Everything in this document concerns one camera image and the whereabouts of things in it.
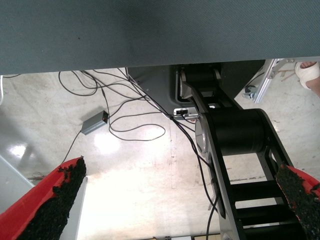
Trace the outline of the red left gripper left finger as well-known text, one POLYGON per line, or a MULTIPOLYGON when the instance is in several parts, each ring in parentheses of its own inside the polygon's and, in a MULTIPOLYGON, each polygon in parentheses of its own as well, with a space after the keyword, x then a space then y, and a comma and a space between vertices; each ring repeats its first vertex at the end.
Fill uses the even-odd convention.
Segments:
POLYGON ((86 173, 82 156, 57 166, 0 215, 0 238, 60 239, 86 173))

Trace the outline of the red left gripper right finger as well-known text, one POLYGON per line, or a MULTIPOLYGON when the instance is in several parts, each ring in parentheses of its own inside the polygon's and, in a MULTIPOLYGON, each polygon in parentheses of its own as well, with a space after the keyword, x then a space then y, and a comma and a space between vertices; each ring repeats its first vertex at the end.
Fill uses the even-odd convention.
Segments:
POLYGON ((320 181, 289 165, 281 165, 276 182, 308 240, 320 238, 320 181))

